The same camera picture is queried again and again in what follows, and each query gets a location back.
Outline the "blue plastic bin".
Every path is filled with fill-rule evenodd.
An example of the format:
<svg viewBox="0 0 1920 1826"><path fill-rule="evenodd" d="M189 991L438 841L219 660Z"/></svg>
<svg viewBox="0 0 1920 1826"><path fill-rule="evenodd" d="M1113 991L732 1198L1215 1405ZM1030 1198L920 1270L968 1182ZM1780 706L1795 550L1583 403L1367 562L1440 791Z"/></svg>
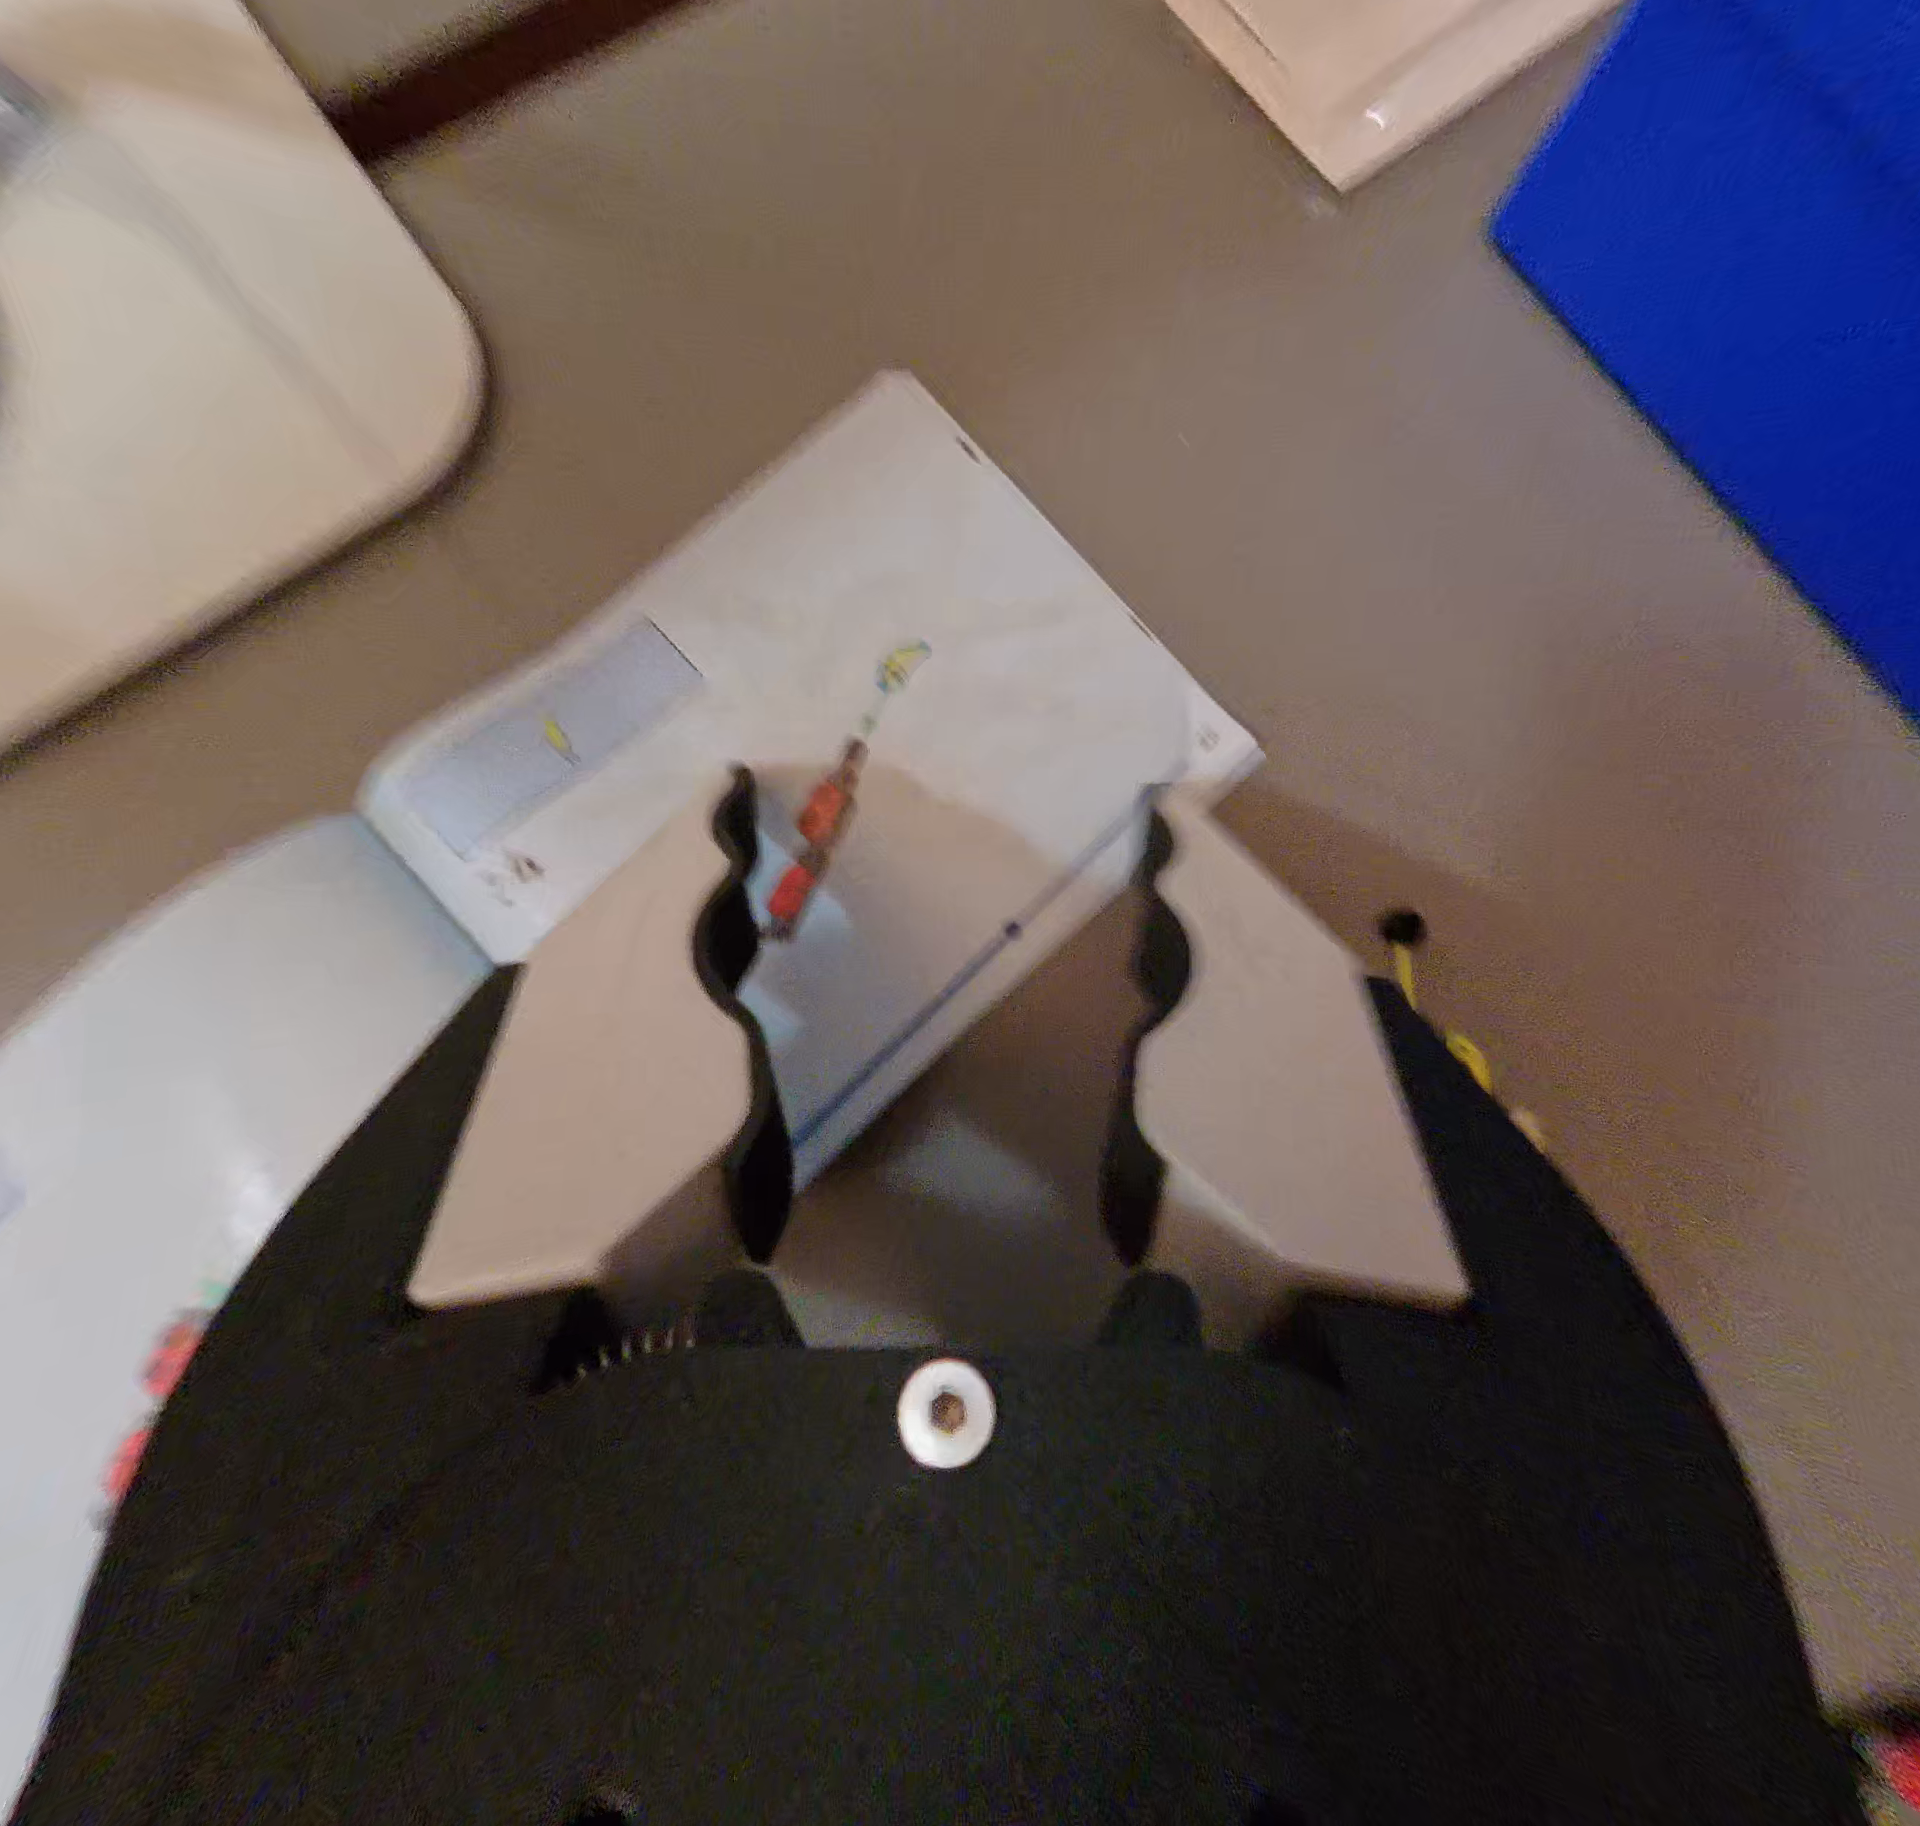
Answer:
<svg viewBox="0 0 1920 1826"><path fill-rule="evenodd" d="M1920 0L1632 0L1492 248L1920 714Z"/></svg>

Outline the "lego instruction booklet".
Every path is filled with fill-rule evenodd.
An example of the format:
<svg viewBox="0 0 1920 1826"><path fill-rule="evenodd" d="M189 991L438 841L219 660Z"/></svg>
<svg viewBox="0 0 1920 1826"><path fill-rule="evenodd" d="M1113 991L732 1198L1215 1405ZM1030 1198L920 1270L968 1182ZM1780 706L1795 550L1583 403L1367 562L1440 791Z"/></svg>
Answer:
<svg viewBox="0 0 1920 1826"><path fill-rule="evenodd" d="M742 982L799 1188L1120 893L1149 785L1215 802L1264 760L883 373L554 654L394 744L356 814L176 889L3 1040L3 1810L149 1418L300 1188L722 764L758 775L767 922L851 736L877 747L843 853Z"/></svg>

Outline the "white monitor stand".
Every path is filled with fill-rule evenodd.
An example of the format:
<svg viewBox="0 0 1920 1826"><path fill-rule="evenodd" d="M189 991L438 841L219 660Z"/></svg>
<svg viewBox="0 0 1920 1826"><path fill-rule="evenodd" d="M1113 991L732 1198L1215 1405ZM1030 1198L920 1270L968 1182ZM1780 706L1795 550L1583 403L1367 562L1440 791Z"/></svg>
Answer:
<svg viewBox="0 0 1920 1826"><path fill-rule="evenodd" d="M240 0L0 0L0 733L432 492L467 306Z"/></svg>

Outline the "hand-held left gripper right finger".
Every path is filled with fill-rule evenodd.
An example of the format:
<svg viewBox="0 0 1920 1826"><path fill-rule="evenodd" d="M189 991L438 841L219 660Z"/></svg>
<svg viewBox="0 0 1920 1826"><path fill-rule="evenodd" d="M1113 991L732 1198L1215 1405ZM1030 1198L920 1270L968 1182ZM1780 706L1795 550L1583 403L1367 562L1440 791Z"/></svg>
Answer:
<svg viewBox="0 0 1920 1826"><path fill-rule="evenodd" d="M1456 1309L1453 1246L1373 997L1184 787L1156 787L1097 1215L1120 1262L1202 1309L1308 1292Z"/></svg>

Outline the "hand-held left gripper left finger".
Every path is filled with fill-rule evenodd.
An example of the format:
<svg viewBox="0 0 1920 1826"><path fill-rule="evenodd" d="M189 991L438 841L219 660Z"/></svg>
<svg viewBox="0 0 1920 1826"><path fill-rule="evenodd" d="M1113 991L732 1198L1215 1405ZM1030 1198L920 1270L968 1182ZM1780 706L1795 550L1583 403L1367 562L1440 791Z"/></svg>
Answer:
<svg viewBox="0 0 1920 1826"><path fill-rule="evenodd" d="M411 1302L596 1291L665 1309L771 1262L796 1202L759 954L758 777L722 764L516 974Z"/></svg>

